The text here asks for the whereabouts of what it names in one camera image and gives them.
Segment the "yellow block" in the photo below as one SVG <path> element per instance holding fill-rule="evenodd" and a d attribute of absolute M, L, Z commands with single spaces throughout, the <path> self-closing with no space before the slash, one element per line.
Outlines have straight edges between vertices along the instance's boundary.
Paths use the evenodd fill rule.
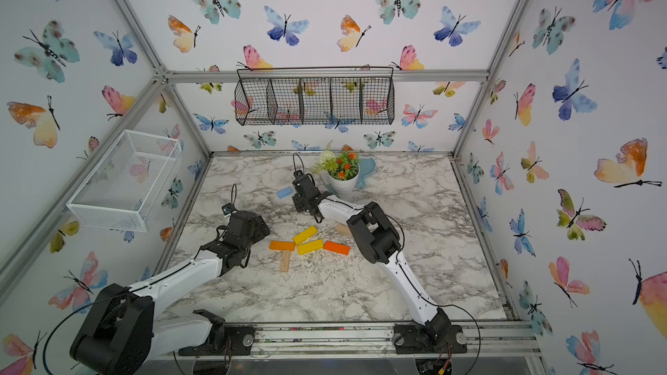
<path fill-rule="evenodd" d="M 293 238 L 293 243 L 299 246 L 300 244 L 309 240 L 315 234 L 317 234 L 317 228 L 315 226 L 308 227 L 306 230 L 300 232 L 299 234 L 297 234 L 297 236 Z"/>
<path fill-rule="evenodd" d="M 323 248 L 324 248 L 323 240 L 310 241 L 307 243 L 302 243 L 297 246 L 299 255 L 306 255 L 307 253 L 313 253 Z"/>

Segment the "light blue block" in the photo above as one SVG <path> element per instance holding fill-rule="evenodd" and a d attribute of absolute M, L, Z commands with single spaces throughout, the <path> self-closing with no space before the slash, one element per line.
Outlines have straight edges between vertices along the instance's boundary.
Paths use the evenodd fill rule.
<path fill-rule="evenodd" d="M 279 200 L 285 199 L 288 196 L 291 196 L 293 194 L 293 189 L 291 187 L 285 187 L 284 189 L 279 190 L 276 193 L 276 196 L 278 197 Z"/>

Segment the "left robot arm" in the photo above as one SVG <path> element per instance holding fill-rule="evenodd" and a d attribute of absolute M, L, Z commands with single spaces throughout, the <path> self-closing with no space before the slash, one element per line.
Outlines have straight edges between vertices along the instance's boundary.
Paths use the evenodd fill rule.
<path fill-rule="evenodd" d="M 131 286 L 110 284 L 90 305 L 69 355 L 98 374 L 134 374 L 149 360 L 182 349 L 230 358 L 244 337 L 224 318 L 198 309 L 191 318 L 157 317 L 186 294 L 248 265 L 252 246 L 269 235 L 260 215 L 235 211 L 194 258 Z"/>

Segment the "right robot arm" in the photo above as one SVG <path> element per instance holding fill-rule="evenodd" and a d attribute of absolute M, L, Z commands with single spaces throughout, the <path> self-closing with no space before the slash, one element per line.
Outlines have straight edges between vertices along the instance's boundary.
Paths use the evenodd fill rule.
<path fill-rule="evenodd" d="M 321 192 L 312 175 L 301 170 L 294 177 L 296 210 L 309 213 L 317 222 L 334 220 L 346 225 L 362 256 L 383 269 L 406 302 L 412 321 L 394 327 L 397 354 L 466 353 L 462 327 L 453 324 L 418 282 L 406 261 L 401 233 L 380 205 L 370 202 L 361 206 Z"/>

